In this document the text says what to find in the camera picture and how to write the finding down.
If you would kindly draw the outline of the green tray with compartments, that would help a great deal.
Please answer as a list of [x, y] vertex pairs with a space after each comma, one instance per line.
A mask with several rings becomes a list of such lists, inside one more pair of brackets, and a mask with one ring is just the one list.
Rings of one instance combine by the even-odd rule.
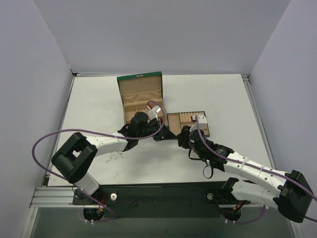
[[195, 124], [193, 120], [195, 115], [206, 116], [206, 113], [205, 111], [168, 113], [167, 121], [169, 130], [175, 135], [180, 134], [184, 126], [191, 127]]

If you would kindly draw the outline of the green jewelry box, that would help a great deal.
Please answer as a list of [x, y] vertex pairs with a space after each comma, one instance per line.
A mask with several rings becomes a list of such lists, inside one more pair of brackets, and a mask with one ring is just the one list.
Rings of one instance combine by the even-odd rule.
[[118, 88], [123, 104], [123, 114], [126, 123], [137, 112], [147, 112], [147, 102], [156, 101], [165, 108], [163, 101], [162, 72], [150, 72], [117, 77]]

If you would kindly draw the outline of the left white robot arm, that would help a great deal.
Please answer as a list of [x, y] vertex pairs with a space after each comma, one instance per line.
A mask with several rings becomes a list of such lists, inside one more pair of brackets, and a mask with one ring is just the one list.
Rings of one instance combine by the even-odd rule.
[[99, 183], [88, 173], [93, 159], [112, 152], [125, 152], [134, 148], [141, 137], [154, 134], [154, 141], [176, 139], [162, 119], [149, 119], [144, 112], [138, 112], [130, 123], [107, 136], [85, 137], [76, 132], [52, 157], [52, 164], [69, 182], [84, 192], [84, 198], [96, 204], [104, 198]]

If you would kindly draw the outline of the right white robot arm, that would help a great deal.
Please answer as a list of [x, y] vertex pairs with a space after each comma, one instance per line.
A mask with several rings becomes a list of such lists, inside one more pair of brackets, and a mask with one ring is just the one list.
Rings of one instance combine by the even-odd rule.
[[296, 170], [278, 171], [258, 164], [238, 152], [207, 140], [202, 130], [183, 127], [178, 145], [197, 155], [212, 171], [220, 170], [242, 177], [229, 178], [223, 190], [236, 200], [261, 203], [276, 208], [290, 221], [302, 223], [313, 199], [313, 191], [304, 175]]

